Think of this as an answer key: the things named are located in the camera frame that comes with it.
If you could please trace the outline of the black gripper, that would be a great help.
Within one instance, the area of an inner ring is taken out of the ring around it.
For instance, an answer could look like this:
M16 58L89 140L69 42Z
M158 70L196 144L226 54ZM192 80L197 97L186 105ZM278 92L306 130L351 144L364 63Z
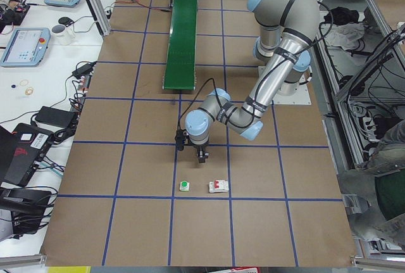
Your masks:
M209 142L205 142L202 144L190 142L190 145L196 149L199 163L203 163L203 161L205 161L209 156L209 153L206 150L206 148L209 146Z

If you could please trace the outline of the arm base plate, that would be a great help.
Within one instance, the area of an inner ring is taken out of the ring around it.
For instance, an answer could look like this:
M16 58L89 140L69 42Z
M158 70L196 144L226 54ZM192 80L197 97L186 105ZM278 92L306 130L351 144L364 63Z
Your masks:
M308 82L312 79L312 69L307 66L304 70L293 68L285 82L273 98L274 105L311 105Z

